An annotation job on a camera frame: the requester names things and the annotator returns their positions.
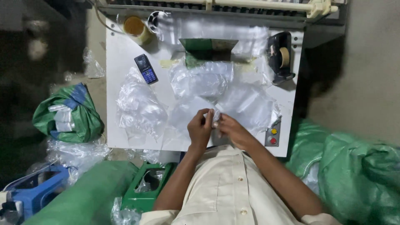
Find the white table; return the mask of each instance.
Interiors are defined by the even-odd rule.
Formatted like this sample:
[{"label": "white table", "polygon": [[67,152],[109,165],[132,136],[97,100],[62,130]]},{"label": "white table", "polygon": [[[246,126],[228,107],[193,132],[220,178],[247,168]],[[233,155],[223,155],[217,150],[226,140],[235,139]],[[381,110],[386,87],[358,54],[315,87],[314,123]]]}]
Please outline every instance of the white table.
[{"label": "white table", "polygon": [[[111,20],[106,21],[108,26],[113,23]],[[270,29],[271,35],[277,34],[283,30]],[[293,55],[293,72],[298,75],[300,56],[302,50],[303,35],[302,31],[288,30],[292,34],[292,55]],[[113,33],[107,30],[106,41],[106,60],[107,60],[107,140],[110,148],[124,149],[153,149],[160,150],[162,145],[162,136],[155,141],[150,135],[147,135],[144,145],[129,145],[128,138],[124,129],[119,128],[116,124],[116,100],[124,81],[125,75],[131,67],[136,67],[134,58],[146,54],[157,77],[158,82],[152,84],[159,101],[169,107],[173,107],[176,103],[174,92],[169,82],[168,69],[162,68],[159,64],[160,60],[171,59],[172,54],[166,49],[158,49],[157,44],[152,43],[147,47],[140,47],[130,37]],[[268,150],[277,157],[286,157],[288,151],[289,133],[292,122],[294,96],[296,94],[297,76],[281,86],[271,86],[267,89],[270,96],[275,98],[281,108],[282,121],[280,130],[280,140],[278,147],[268,147]],[[265,132],[260,133],[256,138],[264,144]],[[215,145],[210,140],[209,146]],[[170,151],[186,151],[186,149],[172,148]]]}]

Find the hand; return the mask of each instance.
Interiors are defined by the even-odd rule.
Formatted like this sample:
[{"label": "hand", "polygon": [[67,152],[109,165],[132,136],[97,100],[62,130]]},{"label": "hand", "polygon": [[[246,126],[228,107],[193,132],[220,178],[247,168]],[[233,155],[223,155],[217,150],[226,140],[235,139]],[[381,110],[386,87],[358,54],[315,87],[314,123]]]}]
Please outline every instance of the hand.
[{"label": "hand", "polygon": [[213,115],[214,109],[201,109],[188,124],[189,136],[192,140],[192,144],[190,146],[198,151],[203,151],[203,153],[206,151],[207,144],[210,139]]},{"label": "hand", "polygon": [[217,129],[220,130],[221,135],[227,135],[236,147],[246,152],[262,145],[238,121],[226,114],[221,113]]}]

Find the green sack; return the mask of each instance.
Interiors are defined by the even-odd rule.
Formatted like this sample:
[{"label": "green sack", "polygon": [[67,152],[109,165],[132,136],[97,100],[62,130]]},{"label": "green sack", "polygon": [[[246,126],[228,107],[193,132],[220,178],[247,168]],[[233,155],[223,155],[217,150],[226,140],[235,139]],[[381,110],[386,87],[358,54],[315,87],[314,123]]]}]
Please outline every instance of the green sack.
[{"label": "green sack", "polygon": [[100,162],[24,225],[111,224],[114,199],[125,194],[138,170],[129,161]]},{"label": "green sack", "polygon": [[[54,115],[48,107],[63,104],[72,109],[71,116],[75,127],[70,132],[58,132]],[[33,125],[42,133],[52,136],[56,140],[73,143],[85,143],[96,140],[104,130],[104,123],[97,114],[88,89],[82,83],[61,88],[50,98],[41,102],[36,109]]]},{"label": "green sack", "polygon": [[303,179],[319,162],[319,196],[340,223],[400,224],[400,150],[302,121],[286,167]]}]

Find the tape roll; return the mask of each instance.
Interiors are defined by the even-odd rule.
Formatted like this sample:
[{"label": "tape roll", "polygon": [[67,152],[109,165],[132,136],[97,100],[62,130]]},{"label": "tape roll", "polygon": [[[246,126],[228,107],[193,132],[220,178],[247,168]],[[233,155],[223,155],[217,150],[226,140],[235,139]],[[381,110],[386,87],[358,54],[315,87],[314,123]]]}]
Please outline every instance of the tape roll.
[{"label": "tape roll", "polygon": [[289,50],[285,47],[282,47],[279,49],[279,51],[282,55],[282,65],[280,66],[280,68],[282,68],[284,66],[289,66],[289,63],[290,63]]}]

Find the cable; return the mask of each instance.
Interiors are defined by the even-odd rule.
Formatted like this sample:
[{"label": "cable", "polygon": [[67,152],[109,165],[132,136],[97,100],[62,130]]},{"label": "cable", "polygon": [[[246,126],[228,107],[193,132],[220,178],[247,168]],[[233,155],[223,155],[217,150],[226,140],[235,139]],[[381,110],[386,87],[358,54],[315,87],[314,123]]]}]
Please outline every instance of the cable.
[{"label": "cable", "polygon": [[99,10],[98,10],[98,6],[97,6],[97,2],[98,2],[98,1],[99,1],[99,0],[96,0],[96,1],[95,1],[95,3],[94,3],[94,9],[96,10],[96,16],[97,16],[97,19],[100,21],[100,23],[101,23],[103,26],[105,26],[107,29],[111,30],[112,32],[119,33],[119,34],[125,34],[125,33],[121,32],[121,31],[116,31],[116,30],[112,29],[111,27],[107,26],[107,24],[105,24],[105,23],[100,19]]},{"label": "cable", "polygon": [[60,159],[60,158],[56,159],[56,160],[55,160],[54,162],[52,162],[51,164],[47,165],[47,166],[44,167],[44,168],[41,168],[40,170],[38,170],[38,171],[36,171],[36,172],[33,172],[33,173],[29,174],[29,175],[26,175],[26,176],[21,177],[21,178],[19,178],[19,179],[17,179],[17,180],[14,180],[13,182],[7,184],[7,185],[3,188],[3,190],[2,190],[1,192],[5,192],[6,189],[8,188],[8,186],[10,186],[11,184],[13,184],[13,183],[15,183],[15,182],[17,182],[17,181],[19,181],[19,180],[25,178],[25,177],[28,177],[28,176],[30,176],[30,175],[32,175],[32,174],[38,173],[38,172],[40,172],[40,171],[46,169],[47,167],[51,166],[52,164],[55,164],[59,159]]}]

